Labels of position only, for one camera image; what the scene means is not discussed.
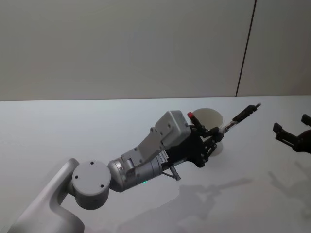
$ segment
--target label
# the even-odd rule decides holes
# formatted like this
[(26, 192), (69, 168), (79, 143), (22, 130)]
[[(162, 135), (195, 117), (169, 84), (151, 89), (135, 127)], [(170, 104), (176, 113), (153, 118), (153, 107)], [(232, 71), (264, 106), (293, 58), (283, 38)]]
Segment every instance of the label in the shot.
[(158, 160), (161, 162), (161, 164), (166, 163), (167, 159), (169, 158), (166, 151), (163, 150), (160, 154), (156, 156)]

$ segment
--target gray wall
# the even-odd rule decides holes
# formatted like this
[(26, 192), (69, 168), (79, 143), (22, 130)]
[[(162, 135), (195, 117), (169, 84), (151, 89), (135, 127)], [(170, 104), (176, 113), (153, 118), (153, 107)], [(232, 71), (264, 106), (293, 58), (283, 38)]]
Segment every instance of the gray wall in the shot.
[(239, 96), (311, 94), (311, 1), (259, 0)]
[[(234, 96), (253, 6), (2, 0), (0, 100)], [(310, 10), (258, 2), (239, 95), (311, 94)]]

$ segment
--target white cup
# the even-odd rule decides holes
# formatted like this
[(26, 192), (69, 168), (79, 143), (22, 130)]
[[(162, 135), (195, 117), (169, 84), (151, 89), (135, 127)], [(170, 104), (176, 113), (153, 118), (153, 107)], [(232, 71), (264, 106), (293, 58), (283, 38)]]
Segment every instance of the white cup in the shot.
[(214, 109), (200, 108), (195, 110), (193, 114), (208, 130), (214, 127), (220, 128), (223, 125), (223, 116)]

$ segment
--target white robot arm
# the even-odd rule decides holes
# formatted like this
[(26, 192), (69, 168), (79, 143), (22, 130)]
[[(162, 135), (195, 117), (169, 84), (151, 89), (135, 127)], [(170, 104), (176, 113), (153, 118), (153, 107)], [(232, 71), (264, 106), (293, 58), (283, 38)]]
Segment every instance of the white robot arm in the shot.
[[(60, 206), (67, 194), (74, 196), (82, 208), (94, 210), (105, 204), (110, 189), (123, 192), (161, 174), (178, 181), (174, 166), (190, 161), (203, 167), (224, 133), (259, 105), (250, 106), (238, 115), (240, 118), (234, 118), (238, 120), (211, 130), (205, 129), (192, 113), (188, 116), (194, 125), (188, 125), (180, 111), (168, 111), (137, 147), (110, 161), (108, 166), (94, 160), (81, 164), (68, 160), (8, 233), (83, 233), (83, 222)], [(167, 169), (172, 175), (164, 172)]]

